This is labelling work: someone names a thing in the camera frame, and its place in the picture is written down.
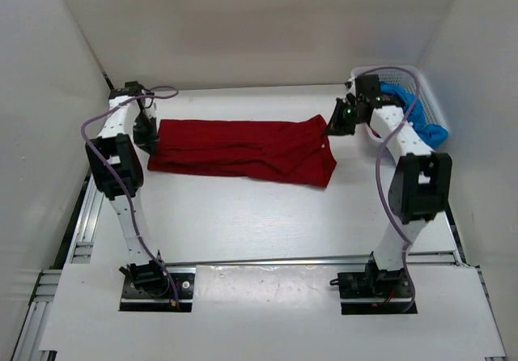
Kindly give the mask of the dark red t shirt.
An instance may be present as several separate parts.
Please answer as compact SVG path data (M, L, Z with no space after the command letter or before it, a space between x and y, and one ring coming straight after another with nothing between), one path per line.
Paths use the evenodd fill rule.
M324 189L337 165L325 127L320 115L301 122L165 119L147 168Z

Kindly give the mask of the pink t shirt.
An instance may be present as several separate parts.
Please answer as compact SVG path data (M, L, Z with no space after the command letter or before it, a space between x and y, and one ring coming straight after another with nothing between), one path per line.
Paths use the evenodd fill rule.
M375 130L373 130L370 126L366 127L366 131L367 131L367 135L369 136L369 138L372 139L373 141L383 142L383 138Z

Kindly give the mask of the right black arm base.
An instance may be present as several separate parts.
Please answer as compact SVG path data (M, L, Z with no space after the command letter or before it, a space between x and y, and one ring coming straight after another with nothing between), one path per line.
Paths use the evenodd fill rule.
M329 285L338 289L343 316L418 313L414 288L404 268L380 270L371 260L363 272L340 272Z

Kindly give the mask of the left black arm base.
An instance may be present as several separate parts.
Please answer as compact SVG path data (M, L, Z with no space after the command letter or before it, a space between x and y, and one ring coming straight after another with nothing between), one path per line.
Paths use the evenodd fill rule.
M136 273L136 281L127 267L119 302L120 312L191 312L196 280L195 266L167 266L170 278L156 270Z

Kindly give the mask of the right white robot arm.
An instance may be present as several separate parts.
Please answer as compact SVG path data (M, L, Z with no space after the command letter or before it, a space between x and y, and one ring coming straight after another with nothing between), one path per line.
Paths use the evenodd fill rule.
M419 98L405 101L386 90L375 70L351 77L346 94L337 99L324 134L346 136L367 125L388 151L396 169L387 191L381 179L376 188L388 216L388 227L361 272L340 273L333 284L346 299L393 296L409 298L414 286L409 278L407 256L423 228L446 210L452 159L422 140L409 120Z

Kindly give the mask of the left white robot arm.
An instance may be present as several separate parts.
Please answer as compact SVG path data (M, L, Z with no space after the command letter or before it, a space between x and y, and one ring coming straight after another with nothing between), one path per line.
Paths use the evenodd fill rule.
M154 92L137 81L114 88L102 130L95 138L81 128L96 188L117 214L125 239L128 262L125 279L153 299L173 298L174 290L160 251L146 240L146 223L139 190L144 174L137 150L153 155L159 141Z

